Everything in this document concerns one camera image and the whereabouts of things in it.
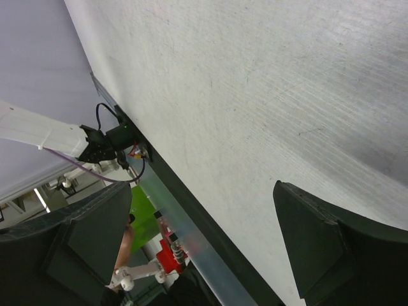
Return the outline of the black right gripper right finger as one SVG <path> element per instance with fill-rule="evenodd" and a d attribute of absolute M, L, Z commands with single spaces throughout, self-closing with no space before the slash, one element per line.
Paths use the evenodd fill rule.
<path fill-rule="evenodd" d="M 307 305 L 407 305 L 407 231 L 278 181 L 275 211 Z"/>

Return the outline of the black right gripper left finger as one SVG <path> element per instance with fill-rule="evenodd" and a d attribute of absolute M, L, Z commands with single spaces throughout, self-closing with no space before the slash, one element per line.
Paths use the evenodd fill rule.
<path fill-rule="evenodd" d="M 117 182 L 1 230 L 1 305 L 99 305 L 132 202 Z"/>

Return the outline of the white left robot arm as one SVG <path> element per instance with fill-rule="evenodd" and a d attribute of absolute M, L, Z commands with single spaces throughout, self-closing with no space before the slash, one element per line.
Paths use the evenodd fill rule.
<path fill-rule="evenodd" d="M 85 125 L 76 126 L 1 102 L 1 138 L 63 153 L 84 163 L 118 158 L 118 153 L 136 141 L 125 118 L 107 132 Z"/>

